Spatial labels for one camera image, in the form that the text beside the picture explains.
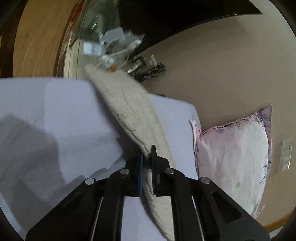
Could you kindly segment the cluttered items pile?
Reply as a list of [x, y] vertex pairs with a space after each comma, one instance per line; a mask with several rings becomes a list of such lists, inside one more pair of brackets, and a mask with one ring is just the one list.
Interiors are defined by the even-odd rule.
[[83, 74], [91, 72], [114, 73], [124, 71], [138, 82], [159, 76], [166, 71], [166, 66], [156, 61], [154, 55], [148, 59], [133, 56], [144, 44], [144, 34], [136, 35], [132, 31], [124, 31], [121, 27], [97, 33], [97, 41], [83, 43], [85, 65]]

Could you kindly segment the white wall outlet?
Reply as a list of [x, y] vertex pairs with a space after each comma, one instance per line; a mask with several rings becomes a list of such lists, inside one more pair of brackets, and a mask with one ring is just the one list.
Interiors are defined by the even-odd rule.
[[289, 138], [281, 142], [280, 164], [279, 171], [283, 172], [289, 169], [292, 156], [292, 142], [293, 139]]

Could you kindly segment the beige cable knit sweater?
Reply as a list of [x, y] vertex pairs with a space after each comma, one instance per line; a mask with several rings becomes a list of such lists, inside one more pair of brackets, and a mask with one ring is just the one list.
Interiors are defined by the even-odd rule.
[[[176, 164], [170, 151], [165, 130], [149, 98], [146, 89], [123, 70], [108, 72], [87, 64], [84, 71], [99, 91], [113, 116], [127, 135], [148, 158], [152, 146], [162, 157], [168, 158], [171, 167]], [[150, 213], [157, 227], [167, 240], [174, 240], [171, 201], [168, 197], [155, 197], [152, 188], [152, 172], [144, 169], [144, 194]]]

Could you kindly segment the pink floral pillow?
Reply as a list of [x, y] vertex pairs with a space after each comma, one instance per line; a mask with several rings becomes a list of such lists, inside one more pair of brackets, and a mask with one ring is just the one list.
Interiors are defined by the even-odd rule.
[[257, 218], [273, 160], [271, 104], [254, 114], [206, 131], [192, 120], [198, 176], [208, 177]]

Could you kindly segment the wooden door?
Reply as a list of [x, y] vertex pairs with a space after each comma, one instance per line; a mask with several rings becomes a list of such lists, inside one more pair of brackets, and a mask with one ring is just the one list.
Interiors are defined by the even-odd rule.
[[14, 77], [54, 76], [68, 20], [81, 1], [30, 0], [16, 33]]

